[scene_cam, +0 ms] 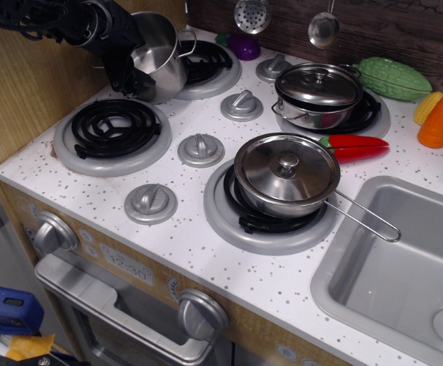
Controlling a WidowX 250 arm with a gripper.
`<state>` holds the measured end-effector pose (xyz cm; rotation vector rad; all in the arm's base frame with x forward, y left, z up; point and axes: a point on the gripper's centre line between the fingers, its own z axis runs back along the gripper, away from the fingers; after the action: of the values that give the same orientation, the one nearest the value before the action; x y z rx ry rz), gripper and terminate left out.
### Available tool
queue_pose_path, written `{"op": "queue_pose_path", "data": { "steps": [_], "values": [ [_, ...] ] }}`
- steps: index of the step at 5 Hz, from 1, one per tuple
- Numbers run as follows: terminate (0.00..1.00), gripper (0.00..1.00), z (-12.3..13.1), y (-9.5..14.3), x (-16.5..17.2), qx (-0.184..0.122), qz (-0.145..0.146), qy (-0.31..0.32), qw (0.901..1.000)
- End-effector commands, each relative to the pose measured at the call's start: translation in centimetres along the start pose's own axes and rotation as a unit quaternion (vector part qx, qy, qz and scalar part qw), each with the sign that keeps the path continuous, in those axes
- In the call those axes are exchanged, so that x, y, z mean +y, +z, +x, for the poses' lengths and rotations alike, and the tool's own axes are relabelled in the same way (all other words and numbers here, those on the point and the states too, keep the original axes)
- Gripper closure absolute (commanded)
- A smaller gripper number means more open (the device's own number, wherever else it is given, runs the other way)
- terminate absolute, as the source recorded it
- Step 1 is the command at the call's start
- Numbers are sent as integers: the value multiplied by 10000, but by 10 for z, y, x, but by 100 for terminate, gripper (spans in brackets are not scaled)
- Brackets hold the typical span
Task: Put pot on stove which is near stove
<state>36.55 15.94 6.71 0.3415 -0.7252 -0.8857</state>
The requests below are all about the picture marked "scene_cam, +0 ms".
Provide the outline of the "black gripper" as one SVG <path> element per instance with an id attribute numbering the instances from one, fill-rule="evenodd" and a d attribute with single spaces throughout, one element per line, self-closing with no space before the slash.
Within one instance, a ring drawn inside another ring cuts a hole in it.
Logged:
<path id="1" fill-rule="evenodd" d="M 102 62 L 115 93 L 151 100 L 156 81 L 134 67 L 132 52 L 146 43 L 133 15 L 114 1 L 80 1 L 91 15 L 82 48 Z"/>

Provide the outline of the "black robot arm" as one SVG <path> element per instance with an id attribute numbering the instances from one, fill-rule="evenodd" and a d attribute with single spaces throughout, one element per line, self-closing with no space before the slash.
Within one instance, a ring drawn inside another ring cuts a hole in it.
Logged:
<path id="1" fill-rule="evenodd" d="M 0 1 L 0 28 L 87 50 L 100 59 L 116 92 L 138 96 L 156 86 L 133 61 L 145 38 L 133 15 L 115 1 Z"/>

